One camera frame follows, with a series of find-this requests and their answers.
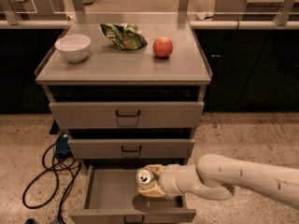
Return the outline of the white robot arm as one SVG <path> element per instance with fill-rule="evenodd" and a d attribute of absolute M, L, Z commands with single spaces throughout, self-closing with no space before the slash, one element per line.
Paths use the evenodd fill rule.
<path fill-rule="evenodd" d="M 136 172 L 138 192 L 147 197 L 186 193 L 211 201 L 232 198 L 235 188 L 249 189 L 299 209 L 299 170 L 206 154 L 195 164 L 150 164 Z"/>

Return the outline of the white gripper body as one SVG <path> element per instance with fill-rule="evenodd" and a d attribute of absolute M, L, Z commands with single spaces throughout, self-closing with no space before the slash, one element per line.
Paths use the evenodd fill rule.
<path fill-rule="evenodd" d="M 163 168 L 158 183 L 166 196 L 181 196 L 186 193 L 182 186 L 184 172 L 185 168 L 178 164 L 169 164 Z"/>

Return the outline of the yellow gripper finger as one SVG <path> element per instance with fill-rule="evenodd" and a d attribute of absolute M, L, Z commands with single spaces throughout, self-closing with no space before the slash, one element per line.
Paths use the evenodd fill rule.
<path fill-rule="evenodd" d="M 164 170 L 164 166 L 161 164 L 150 164 L 146 168 L 149 170 L 150 177 L 152 180 L 157 180 Z"/>
<path fill-rule="evenodd" d="M 138 188 L 137 190 L 141 195 L 146 197 L 160 198 L 166 195 L 156 181 L 147 186 Z"/>

